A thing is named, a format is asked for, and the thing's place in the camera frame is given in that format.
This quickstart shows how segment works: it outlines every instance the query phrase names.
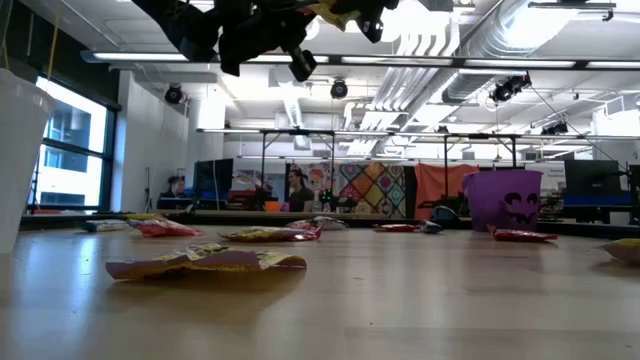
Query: chip bag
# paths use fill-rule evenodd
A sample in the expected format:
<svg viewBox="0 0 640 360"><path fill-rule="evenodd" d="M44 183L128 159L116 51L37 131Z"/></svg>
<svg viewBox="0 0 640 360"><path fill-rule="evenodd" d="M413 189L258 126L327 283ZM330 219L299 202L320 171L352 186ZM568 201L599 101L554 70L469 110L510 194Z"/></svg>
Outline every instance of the chip bag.
<svg viewBox="0 0 640 360"><path fill-rule="evenodd" d="M556 240L558 235L541 234L531 231L521 230L505 230L496 229L493 225L487 225L489 233L496 241L514 241L514 242L546 242L547 240Z"/></svg>
<svg viewBox="0 0 640 360"><path fill-rule="evenodd" d="M376 225L373 231L377 232L414 232L417 226L411 224Z"/></svg>
<svg viewBox="0 0 640 360"><path fill-rule="evenodd" d="M442 230L444 230L442 226L431 221L424 220L420 223L420 231L425 234L437 234Z"/></svg>
<svg viewBox="0 0 640 360"><path fill-rule="evenodd" d="M165 236L201 236L204 233L188 226L166 219L151 219L144 221L130 221L131 226L140 230L144 237Z"/></svg>
<svg viewBox="0 0 640 360"><path fill-rule="evenodd" d="M322 235L322 227L312 230L252 226L237 232L219 234L235 242L315 241Z"/></svg>
<svg viewBox="0 0 640 360"><path fill-rule="evenodd" d="M621 239L596 249L606 251L613 258L634 265L640 265L640 239Z"/></svg>
<svg viewBox="0 0 640 360"><path fill-rule="evenodd" d="M326 216L316 216L313 219L299 220L287 224L288 228L313 230L322 227L323 230L344 230L348 227L344 221Z"/></svg>
<svg viewBox="0 0 640 360"><path fill-rule="evenodd" d="M108 262L105 268L117 280L159 277L194 270L260 271L272 267L306 269L307 262L299 257L273 251L240 251L218 244L189 245L150 260Z"/></svg>
<svg viewBox="0 0 640 360"><path fill-rule="evenodd" d="M130 230L131 226L122 220L87 220L78 227L90 233Z"/></svg>

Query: camera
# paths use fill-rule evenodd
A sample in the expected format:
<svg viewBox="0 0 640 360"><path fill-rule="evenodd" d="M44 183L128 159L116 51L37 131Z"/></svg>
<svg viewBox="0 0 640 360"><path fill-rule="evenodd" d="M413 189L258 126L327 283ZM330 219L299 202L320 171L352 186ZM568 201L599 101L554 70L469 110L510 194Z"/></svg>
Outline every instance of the camera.
<svg viewBox="0 0 640 360"><path fill-rule="evenodd" d="M349 88L344 79L336 79L331 87L331 98L340 100L347 97L347 94L349 94Z"/></svg>
<svg viewBox="0 0 640 360"><path fill-rule="evenodd" d="M169 85L169 90L167 90L167 93L164 94L164 99L169 104L178 105L182 101L183 95L184 94L182 93L182 85L180 85L179 83L172 83Z"/></svg>

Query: desk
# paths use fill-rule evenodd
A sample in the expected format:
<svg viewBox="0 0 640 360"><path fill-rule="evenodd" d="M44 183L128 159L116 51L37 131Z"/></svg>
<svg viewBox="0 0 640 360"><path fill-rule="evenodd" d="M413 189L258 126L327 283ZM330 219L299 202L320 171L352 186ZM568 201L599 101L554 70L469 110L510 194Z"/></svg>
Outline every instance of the desk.
<svg viewBox="0 0 640 360"><path fill-rule="evenodd" d="M199 227L216 233L238 228ZM602 241L497 243L488 234L325 232L234 245L306 271L116 282L104 262L193 238L22 233L0 258L0 359L616 359L640 356L638 271Z"/></svg>

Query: glass window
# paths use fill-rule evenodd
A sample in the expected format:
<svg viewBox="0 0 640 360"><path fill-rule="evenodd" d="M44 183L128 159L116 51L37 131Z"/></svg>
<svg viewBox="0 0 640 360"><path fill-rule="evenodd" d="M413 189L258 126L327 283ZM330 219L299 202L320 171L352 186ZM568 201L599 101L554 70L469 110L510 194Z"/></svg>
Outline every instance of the glass window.
<svg viewBox="0 0 640 360"><path fill-rule="evenodd" d="M37 205L100 205L102 159L41 145L38 161L33 178Z"/></svg>
<svg viewBox="0 0 640 360"><path fill-rule="evenodd" d="M45 78L36 85L56 99L44 137L95 152L105 148L107 108Z"/></svg>
<svg viewBox="0 0 640 360"><path fill-rule="evenodd" d="M103 167L108 174L113 166L113 150L106 146L107 133L114 130L113 114L45 78L39 77L36 85L56 100L56 109L45 127L27 203L44 209L108 209L110 182L102 174Z"/></svg>

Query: white wall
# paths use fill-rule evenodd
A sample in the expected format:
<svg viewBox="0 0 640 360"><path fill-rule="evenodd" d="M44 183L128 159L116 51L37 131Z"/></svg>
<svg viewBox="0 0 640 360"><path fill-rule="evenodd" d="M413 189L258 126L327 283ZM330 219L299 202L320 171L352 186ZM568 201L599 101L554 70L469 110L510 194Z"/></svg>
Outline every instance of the white wall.
<svg viewBox="0 0 640 360"><path fill-rule="evenodd" d="M218 160L223 158L224 135L215 133L198 133L198 128L216 128L203 124L213 117L222 117L220 128L224 127L224 107L221 114L214 114L203 107L202 100L193 100L189 105L189 126L188 126L188 150L187 166L185 174L185 184L187 187L193 186L193 174L197 161Z"/></svg>
<svg viewBox="0 0 640 360"><path fill-rule="evenodd" d="M154 202L168 188L168 177L186 168L189 121L137 84L129 71L120 74L118 102L122 111L116 125L111 207L141 212L146 167L151 169Z"/></svg>

